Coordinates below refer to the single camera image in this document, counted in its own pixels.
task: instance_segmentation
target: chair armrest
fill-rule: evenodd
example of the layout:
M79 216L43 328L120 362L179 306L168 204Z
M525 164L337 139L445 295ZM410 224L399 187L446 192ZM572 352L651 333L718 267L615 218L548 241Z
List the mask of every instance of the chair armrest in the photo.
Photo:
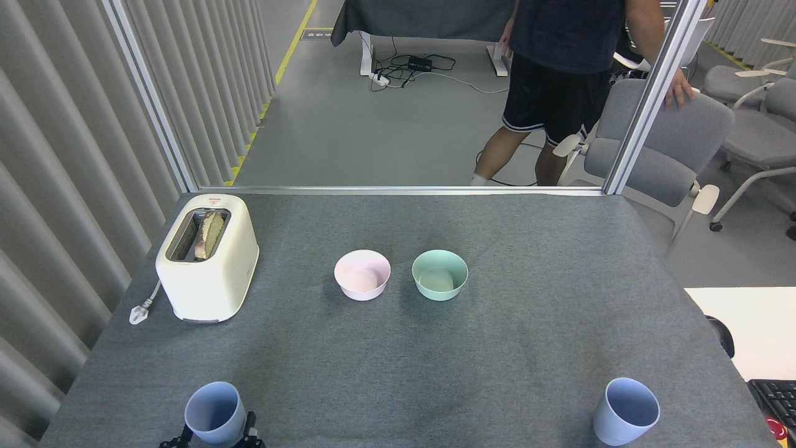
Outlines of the chair armrest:
M755 90L752 90L751 92L747 93L746 95L744 95L744 96L741 96L741 97L740 97L740 98L739 98L739 99L736 101L736 103L732 105L732 108L733 108L733 109L740 109L740 108L741 108L741 106L743 105L743 103L744 103L744 102L745 102L745 101L746 101L746 100L747 100L747 99L748 99L750 96L757 95L757 94L758 94L758 92L762 92L763 90L768 90L768 89L769 89L769 88L770 88L772 85L774 85L774 83L767 83L767 84L765 84L765 85L761 85L760 87L756 88Z
M616 52L614 52L614 61L617 61L619 64L622 64L631 70L642 70L644 72L649 72L652 69L652 67L650 67L650 63L647 62L646 59L642 59L641 62L635 63Z
M572 134L561 140L561 143L558 143L558 146L553 148L552 153L559 157L567 157L578 150L578 145L580 145L580 136Z
M742 78L766 77L768 75L769 72L766 70L742 70L740 72L736 72L736 76Z
M765 37L760 39L760 40L763 41L763 42L766 42L767 44L774 44L774 45L779 45L781 47L785 47L785 48L787 48L790 51L790 54L792 54L794 57L796 57L796 43L786 42L786 41L777 41L775 39L766 39Z
M716 205L718 199L719 187L715 185L705 185L696 195L693 204L691 204L691 210L700 214L709 214L710 210L713 210L713 206Z
M763 66L763 70L765 69L773 69L774 67L779 67L780 65L789 65L793 63L794 59L792 57L787 57L785 59L780 59L779 61L772 61L768 64Z
M775 39L768 39L768 38L761 38L760 41L766 42L767 44L774 44L774 45L781 45L783 47L791 47L796 48L796 43L793 42L786 42L786 41L777 41Z

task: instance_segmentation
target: cup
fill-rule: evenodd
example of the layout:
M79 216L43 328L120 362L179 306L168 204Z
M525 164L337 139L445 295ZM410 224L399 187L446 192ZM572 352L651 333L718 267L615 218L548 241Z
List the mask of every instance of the cup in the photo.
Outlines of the cup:
M384 292L390 278L390 262L372 250L354 250L334 266L334 280L355 301L369 301Z
M661 407L647 386L635 379L617 378L608 383L597 403L592 426L603 443L619 446L646 433L660 416Z
M210 445L235 445L246 426L246 410L238 390L224 381L200 387L185 405L185 424Z
M456 297L467 281L468 273L467 263L447 250L423 252L412 263L417 290L433 301Z

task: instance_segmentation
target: toaster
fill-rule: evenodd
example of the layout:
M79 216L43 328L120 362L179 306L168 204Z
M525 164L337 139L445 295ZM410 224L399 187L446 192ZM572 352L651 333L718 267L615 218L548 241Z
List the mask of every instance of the toaster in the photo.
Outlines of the toaster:
M216 244L206 259L195 250L202 221L214 211L223 218ZM188 201L166 235L155 269L182 320L213 323L234 316L244 303L259 256L252 218L243 199L198 195Z

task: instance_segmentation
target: pink bowl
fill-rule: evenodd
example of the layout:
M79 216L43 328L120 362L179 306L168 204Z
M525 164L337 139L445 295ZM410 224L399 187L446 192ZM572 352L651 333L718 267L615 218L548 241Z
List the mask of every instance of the pink bowl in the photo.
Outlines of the pink bowl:
M369 301L384 292L390 278L390 262L372 250L354 250L334 266L334 280L355 301Z

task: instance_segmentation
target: dark tablecloth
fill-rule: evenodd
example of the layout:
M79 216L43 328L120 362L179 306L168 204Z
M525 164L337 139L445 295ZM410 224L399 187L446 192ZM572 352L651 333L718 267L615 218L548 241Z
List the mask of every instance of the dark tablecloth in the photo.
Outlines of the dark tablecloth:
M351 31L376 36L434 37L496 42L513 0L345 0L332 31L338 46Z
M271 448L601 446L590 417L617 376L661 403L634 448L776 447L622 197L241 197L260 256L238 314L186 323L161 293L129 325L157 281L157 243L41 447L155 447L215 380L238 387ZM361 248L392 263L368 302L333 277ZM412 261L429 249L470 267L450 301L414 286Z

